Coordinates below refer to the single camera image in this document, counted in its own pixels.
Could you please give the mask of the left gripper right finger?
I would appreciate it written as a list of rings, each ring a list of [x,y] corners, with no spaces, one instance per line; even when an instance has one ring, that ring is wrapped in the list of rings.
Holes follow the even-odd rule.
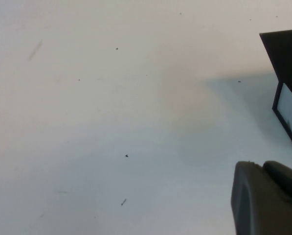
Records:
[[[292,199],[292,169],[276,161],[266,161],[264,171]]]

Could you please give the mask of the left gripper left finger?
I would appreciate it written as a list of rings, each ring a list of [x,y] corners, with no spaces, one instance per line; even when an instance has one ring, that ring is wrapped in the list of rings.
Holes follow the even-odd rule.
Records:
[[[263,166],[237,162],[231,207],[238,235],[292,235],[292,199]]]

